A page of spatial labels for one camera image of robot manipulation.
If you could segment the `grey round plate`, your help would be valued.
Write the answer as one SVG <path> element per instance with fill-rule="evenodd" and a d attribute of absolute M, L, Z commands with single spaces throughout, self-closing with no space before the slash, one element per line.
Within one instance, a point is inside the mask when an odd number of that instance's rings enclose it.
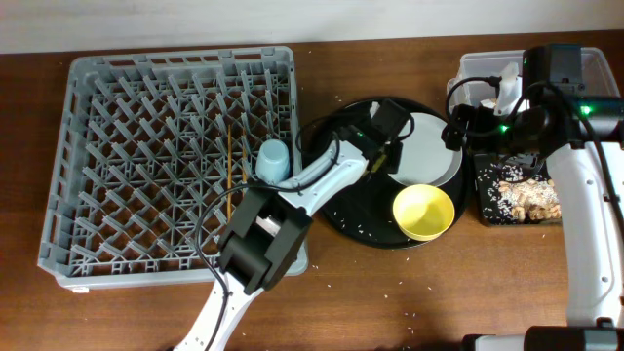
<path fill-rule="evenodd" d="M 443 119 L 422 112 L 412 112 L 411 117 L 414 130 L 402 141 L 398 170 L 389 176 L 404 186 L 442 186 L 458 172 L 462 152 L 446 148 L 441 139 L 447 126 Z"/>

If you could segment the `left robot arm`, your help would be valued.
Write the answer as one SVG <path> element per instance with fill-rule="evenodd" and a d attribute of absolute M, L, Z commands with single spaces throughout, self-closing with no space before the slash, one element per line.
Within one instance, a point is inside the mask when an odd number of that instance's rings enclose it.
<path fill-rule="evenodd" d="M 215 282 L 179 350 L 222 350 L 251 303 L 273 289 L 296 260 L 328 200 L 397 157 L 403 128 L 413 117 L 391 99 L 374 112 L 338 115 L 327 150 L 303 171 L 280 182 L 243 183 L 245 194 L 217 241 L 219 256 L 207 265 Z"/>

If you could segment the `yellow bowl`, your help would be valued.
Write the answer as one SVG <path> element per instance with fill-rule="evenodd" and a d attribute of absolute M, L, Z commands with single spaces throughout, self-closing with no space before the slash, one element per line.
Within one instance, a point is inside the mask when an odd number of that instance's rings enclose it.
<path fill-rule="evenodd" d="M 417 184 L 397 194 L 392 215 L 404 235 L 427 242 L 437 239 L 453 225 L 455 208 L 450 196 L 442 189 Z"/>

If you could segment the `food scraps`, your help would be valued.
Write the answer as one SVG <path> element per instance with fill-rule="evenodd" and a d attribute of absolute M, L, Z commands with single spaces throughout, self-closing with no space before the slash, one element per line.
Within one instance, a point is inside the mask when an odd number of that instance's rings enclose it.
<path fill-rule="evenodd" d="M 518 166 L 493 164 L 476 175 L 480 212 L 487 225 L 524 225 L 557 222 L 562 218 L 554 181 L 545 172 L 527 181 L 528 171 Z"/>

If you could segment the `white napkin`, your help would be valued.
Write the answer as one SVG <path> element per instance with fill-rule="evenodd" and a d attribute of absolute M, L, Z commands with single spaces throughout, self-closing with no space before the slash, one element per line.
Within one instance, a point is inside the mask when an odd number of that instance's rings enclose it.
<path fill-rule="evenodd" d="M 481 106 L 485 108 L 495 109 L 497 106 L 497 98 L 492 97 L 492 98 L 483 99 L 481 101 Z"/>

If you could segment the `light blue plastic cup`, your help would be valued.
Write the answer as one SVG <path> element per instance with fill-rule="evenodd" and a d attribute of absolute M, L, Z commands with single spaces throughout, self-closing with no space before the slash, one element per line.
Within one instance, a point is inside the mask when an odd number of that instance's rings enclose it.
<path fill-rule="evenodd" d="M 278 139 L 268 139 L 258 151 L 255 174 L 269 185 L 276 185 L 290 174 L 290 153 L 287 146 Z"/>

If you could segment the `wooden chopstick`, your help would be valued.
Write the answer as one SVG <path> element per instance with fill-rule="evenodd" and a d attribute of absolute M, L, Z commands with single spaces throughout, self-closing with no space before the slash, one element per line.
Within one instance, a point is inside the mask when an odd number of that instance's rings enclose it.
<path fill-rule="evenodd" d="M 232 130 L 231 125 L 227 126 L 227 190 L 231 190 L 232 188 Z M 231 220 L 232 216 L 232 194 L 227 194 L 227 219 L 228 222 Z"/>
<path fill-rule="evenodd" d="M 241 147 L 242 147 L 242 161 L 241 161 L 241 167 L 242 167 L 242 182 L 247 185 L 248 184 L 248 174 L 246 171 L 246 162 L 247 162 L 247 149 L 245 146 L 245 142 L 246 142 L 246 131 L 245 129 L 243 129 L 241 131 Z"/>

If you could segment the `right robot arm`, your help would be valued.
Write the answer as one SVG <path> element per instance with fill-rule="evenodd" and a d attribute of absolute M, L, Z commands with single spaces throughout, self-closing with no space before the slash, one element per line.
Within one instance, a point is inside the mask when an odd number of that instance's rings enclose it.
<path fill-rule="evenodd" d="M 566 323 L 471 334 L 466 350 L 623 346 L 623 100 L 602 51 L 573 44 L 461 58 L 448 84 L 450 149 L 537 154 L 563 211 Z"/>

